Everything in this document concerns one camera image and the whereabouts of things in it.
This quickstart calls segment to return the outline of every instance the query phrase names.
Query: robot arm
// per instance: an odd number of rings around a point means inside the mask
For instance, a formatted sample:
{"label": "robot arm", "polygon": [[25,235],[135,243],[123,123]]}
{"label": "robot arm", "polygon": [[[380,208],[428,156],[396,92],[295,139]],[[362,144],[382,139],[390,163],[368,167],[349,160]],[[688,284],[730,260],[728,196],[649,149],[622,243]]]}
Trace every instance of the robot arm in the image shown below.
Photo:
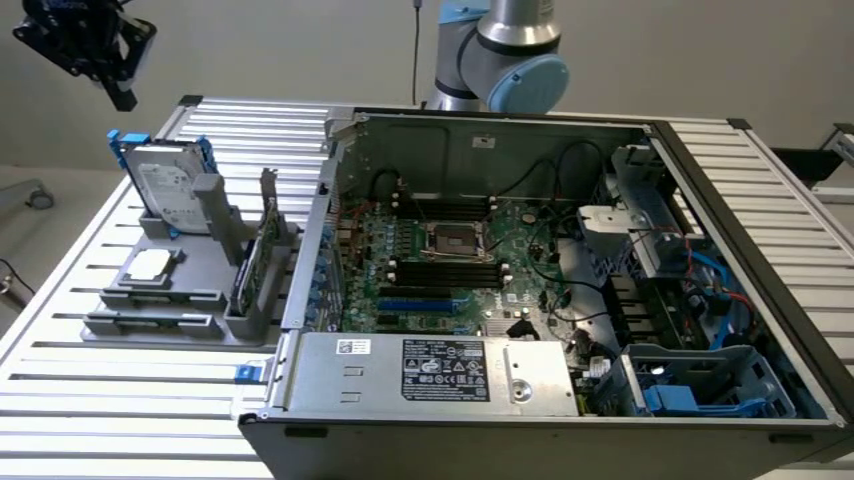
{"label": "robot arm", "polygon": [[[561,100],[569,68],[556,51],[554,0],[454,0],[442,4],[437,90],[429,107],[545,113]],[[15,37],[71,75],[101,84],[119,111],[158,33],[119,0],[23,0]],[[127,46],[123,55],[122,42]]]}
{"label": "robot arm", "polygon": [[436,91],[428,108],[546,113],[570,81],[556,54],[553,0],[457,0],[442,4]]}
{"label": "robot arm", "polygon": [[131,84],[155,26],[126,15],[119,0],[23,0],[23,6],[27,17],[15,37],[71,75],[101,84],[117,110],[134,110]]}

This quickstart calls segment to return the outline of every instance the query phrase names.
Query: gray floor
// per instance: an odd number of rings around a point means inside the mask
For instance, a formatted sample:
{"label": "gray floor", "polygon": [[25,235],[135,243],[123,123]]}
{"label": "gray floor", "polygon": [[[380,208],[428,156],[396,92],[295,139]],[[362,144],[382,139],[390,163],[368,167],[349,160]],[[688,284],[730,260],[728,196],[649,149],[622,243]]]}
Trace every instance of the gray floor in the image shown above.
{"label": "gray floor", "polygon": [[[50,210],[22,205],[0,216],[0,257],[39,288],[125,174],[121,171],[0,166],[0,187],[38,177],[55,196]],[[17,313],[0,305],[0,335]]]}

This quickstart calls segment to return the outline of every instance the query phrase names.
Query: cable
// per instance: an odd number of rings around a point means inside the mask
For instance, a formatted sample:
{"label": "cable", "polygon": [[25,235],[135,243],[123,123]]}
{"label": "cable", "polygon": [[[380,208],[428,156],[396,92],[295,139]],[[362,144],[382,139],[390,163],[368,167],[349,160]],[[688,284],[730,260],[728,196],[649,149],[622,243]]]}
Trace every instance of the cable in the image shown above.
{"label": "cable", "polygon": [[590,320],[593,318],[601,317],[604,315],[608,315],[609,312],[600,312],[600,313],[594,313],[593,315],[588,315],[586,317],[582,318],[574,318],[573,320],[569,320],[570,322],[584,322],[585,320]]}
{"label": "cable", "polygon": [[728,335],[728,332],[730,330],[730,316],[726,315],[722,319],[721,319],[721,328],[718,329],[718,334],[716,335],[716,340],[714,342],[712,342],[712,345],[709,346],[709,350],[720,350],[721,347],[724,346],[724,338]]}
{"label": "cable", "polygon": [[489,253],[493,250],[496,250],[496,247],[498,247],[505,242],[505,240],[508,240],[508,237],[510,237],[510,235],[512,234],[509,233],[502,238],[500,238],[498,241],[493,245],[490,245],[490,247],[486,249],[486,252]]}
{"label": "cable", "polygon": [[614,350],[606,347],[605,344],[601,342],[593,342],[590,344],[592,356],[593,356],[593,353],[597,352],[597,349],[602,350],[602,353],[605,353],[605,356],[609,357],[609,360],[612,360],[612,362],[617,360],[617,357],[618,357],[617,353],[614,353]]}
{"label": "cable", "polygon": [[750,303],[750,300],[741,293],[736,293],[736,292],[725,292],[725,293],[729,295],[729,297],[733,300],[737,300],[748,308],[748,328],[754,327],[754,325],[757,324],[757,312],[753,308],[753,304]]}
{"label": "cable", "polygon": [[692,253],[690,250],[689,250],[689,255],[692,256],[692,258],[698,260],[701,263],[704,263],[705,265],[708,265],[709,267],[716,269],[718,271],[718,274],[721,275],[721,280],[722,280],[724,286],[729,285],[730,280],[729,280],[729,276],[728,276],[726,267],[724,265],[721,265],[718,262],[716,262],[712,258],[709,258],[706,255],[704,255],[700,252],[693,252]]}
{"label": "cable", "polygon": [[377,181],[384,175],[394,175],[398,180],[401,180],[401,172],[397,168],[381,168],[377,172],[374,172],[374,176],[372,177],[372,186],[369,188],[369,200],[377,200]]}
{"label": "cable", "polygon": [[566,154],[570,153],[570,150],[573,150],[580,145],[589,145],[594,148],[594,150],[597,151],[597,155],[600,156],[600,163],[602,164],[602,177],[605,178],[605,176],[608,175],[608,160],[605,153],[602,152],[602,148],[600,148],[600,145],[597,145],[597,143],[590,140],[577,140],[576,142],[572,142],[566,147],[564,147],[564,150],[558,155],[558,160],[556,161],[556,196],[558,196],[558,189],[561,187],[561,166],[564,165],[564,159],[566,158]]}
{"label": "cable", "polygon": [[413,54],[413,105],[418,104],[416,99],[416,85],[418,81],[418,44],[422,36],[422,0],[413,0],[413,7],[416,8],[416,52]]}
{"label": "cable", "polygon": [[534,270],[534,273],[537,273],[537,275],[540,275],[544,279],[549,280],[550,282],[556,282],[560,283],[562,285],[584,285],[585,287],[593,288],[597,292],[602,293],[602,287],[594,285],[593,283],[589,282],[582,282],[580,280],[564,280],[561,278],[557,277],[552,277],[549,275],[546,275],[542,270],[540,269],[540,267],[537,266],[537,262],[534,261],[534,259],[532,258],[532,246],[534,245],[534,240],[537,239],[537,236],[540,235],[540,233],[544,230],[544,227],[549,225],[549,222],[544,222],[540,224],[540,227],[537,227],[537,230],[534,231],[534,233],[532,234],[532,238],[529,240],[529,246],[528,246],[528,250],[526,250],[526,255],[529,257],[529,264],[532,265],[532,270]]}
{"label": "cable", "polygon": [[25,279],[22,278],[22,276],[18,274],[18,270],[15,270],[15,268],[13,267],[13,264],[11,264],[11,263],[10,263],[5,258],[0,258],[0,263],[3,263],[3,264],[6,265],[6,268],[9,268],[9,269],[10,269],[10,272],[13,273],[13,276],[14,276],[15,278],[18,278],[18,281],[19,281],[19,282],[22,282],[22,285],[25,286],[25,288],[26,288],[27,290],[30,290],[30,293],[31,293],[33,295],[35,295],[35,294],[37,294],[37,291],[35,291],[35,290],[34,290],[34,288],[30,286],[30,284],[25,281]]}
{"label": "cable", "polygon": [[525,174],[522,175],[522,177],[520,178],[520,180],[517,180],[517,181],[514,182],[514,184],[513,184],[513,185],[510,185],[508,188],[502,189],[502,190],[496,194],[496,196],[497,196],[497,197],[501,197],[501,196],[502,196],[502,195],[505,195],[508,192],[510,192],[514,188],[517,188],[517,187],[522,184],[522,182],[525,182],[525,180],[532,176],[532,173],[534,173],[534,170],[537,169],[537,167],[538,167],[540,165],[542,165],[544,163],[545,163],[546,165],[549,165],[549,166],[556,170],[556,175],[557,175],[558,170],[557,170],[557,168],[556,168],[554,164],[549,161],[549,159],[546,159],[546,158],[541,158],[537,162],[534,162],[534,165],[532,165],[532,168],[529,168],[528,172],[525,172]]}

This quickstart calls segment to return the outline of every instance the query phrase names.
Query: gray parts tray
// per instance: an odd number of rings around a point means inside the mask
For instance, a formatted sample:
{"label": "gray parts tray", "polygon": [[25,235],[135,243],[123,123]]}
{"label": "gray parts tray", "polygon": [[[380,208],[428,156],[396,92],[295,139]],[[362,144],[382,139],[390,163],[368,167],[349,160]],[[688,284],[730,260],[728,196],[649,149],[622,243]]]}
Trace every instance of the gray parts tray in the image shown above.
{"label": "gray parts tray", "polygon": [[[133,280],[129,270],[138,254],[158,250],[173,254],[165,274],[151,282]],[[279,297],[289,288],[283,279],[291,253],[290,246],[273,248],[251,311],[246,317],[230,316],[229,294],[241,267],[229,264],[221,244],[209,236],[182,235],[174,240],[143,237],[113,285],[102,291],[105,308],[85,319],[82,338],[241,347],[275,341],[279,327],[271,321],[281,318],[285,308]]]}

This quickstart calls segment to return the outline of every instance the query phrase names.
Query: black cable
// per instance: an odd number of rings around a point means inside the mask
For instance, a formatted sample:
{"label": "black cable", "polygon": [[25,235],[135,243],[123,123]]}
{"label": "black cable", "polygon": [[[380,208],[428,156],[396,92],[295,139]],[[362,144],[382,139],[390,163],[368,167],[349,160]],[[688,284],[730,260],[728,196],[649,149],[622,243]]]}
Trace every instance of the black cable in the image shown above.
{"label": "black cable", "polygon": [[553,316],[558,318],[558,320],[562,320],[568,323],[578,323],[578,322],[584,322],[585,320],[592,320],[597,317],[601,317],[604,315],[608,315],[609,312],[600,312],[600,313],[594,313],[593,315],[588,315],[582,318],[566,318],[562,317],[561,314],[558,313],[558,302],[561,302],[561,297],[564,297],[564,295],[558,295],[558,298],[556,298],[554,302],[552,302],[552,308],[549,309],[549,317],[552,318]]}
{"label": "black cable", "polygon": [[15,278],[18,278],[18,281],[22,282],[22,285],[25,285],[25,288],[27,290],[30,290],[31,294],[37,294],[37,291],[33,289],[33,287],[30,286],[30,284],[25,281],[25,279],[22,278],[22,276],[18,274],[18,271],[15,270],[15,268],[13,267],[13,264],[5,259],[0,258],[0,263],[3,263],[6,265],[6,267],[10,269],[10,272],[13,273],[13,276]]}
{"label": "black cable", "polygon": [[486,249],[486,253],[490,253],[493,250],[496,250],[496,247],[498,247],[505,242],[505,240],[508,240],[509,236],[510,234],[500,238],[498,241],[493,245],[490,245],[490,247]]}
{"label": "black cable", "polygon": [[568,322],[584,322],[585,320],[590,320],[593,318],[601,317],[604,315],[608,315],[609,312],[600,312],[600,313],[594,313],[593,315],[588,315],[586,317],[582,318],[574,318],[572,320],[566,320]]}
{"label": "black cable", "polygon": [[418,4],[416,6],[416,52],[413,54],[413,105],[418,105],[416,99],[416,85],[418,80],[418,44],[422,36],[422,7]]}
{"label": "black cable", "polygon": [[608,157],[605,156],[600,145],[597,145],[597,143],[592,140],[577,140],[572,142],[566,147],[564,147],[564,150],[561,150],[561,155],[558,155],[558,159],[556,161],[556,196],[558,195],[558,189],[561,187],[561,166],[564,165],[564,159],[566,158],[566,154],[570,153],[570,150],[573,150],[580,145],[588,145],[597,151],[597,155],[600,156],[600,163],[602,164],[602,177],[605,178],[605,176],[608,175]]}
{"label": "black cable", "polygon": [[496,196],[501,197],[502,195],[505,195],[508,192],[510,192],[514,188],[517,188],[522,182],[525,182],[525,180],[532,176],[532,173],[534,173],[534,170],[537,169],[537,167],[542,164],[549,165],[553,169],[556,169],[554,164],[549,161],[549,159],[546,158],[541,158],[537,162],[534,162],[534,165],[532,165],[532,168],[529,168],[528,172],[525,172],[525,174],[522,175],[522,177],[520,178],[520,180],[517,180],[514,182],[513,185],[510,185],[508,188],[502,189]]}
{"label": "black cable", "polygon": [[540,227],[537,227],[537,230],[534,230],[534,233],[532,234],[532,239],[529,240],[529,246],[528,246],[526,255],[529,257],[529,264],[532,265],[532,270],[534,270],[534,273],[537,273],[537,275],[540,275],[544,279],[549,280],[550,282],[556,282],[556,283],[560,283],[562,285],[582,285],[585,287],[593,288],[597,292],[602,293],[602,287],[594,285],[593,283],[582,282],[580,280],[564,280],[561,278],[552,277],[552,276],[546,275],[542,272],[542,270],[540,269],[540,267],[537,266],[537,262],[532,258],[532,246],[534,245],[534,240],[537,239],[537,236],[542,232],[544,227],[546,225],[549,225],[549,222],[544,222],[544,223],[540,224]]}
{"label": "black cable", "polygon": [[377,200],[377,181],[380,177],[384,175],[393,174],[397,180],[401,180],[401,172],[397,168],[386,167],[381,168],[377,172],[374,172],[374,176],[372,177],[372,186],[369,188],[369,200]]}
{"label": "black cable", "polygon": [[609,360],[612,360],[612,362],[614,362],[617,360],[618,355],[617,355],[617,353],[614,353],[614,350],[612,350],[609,347],[606,347],[602,343],[593,342],[590,344],[590,352],[592,353],[598,353],[598,351],[605,353],[605,356],[609,357]]}

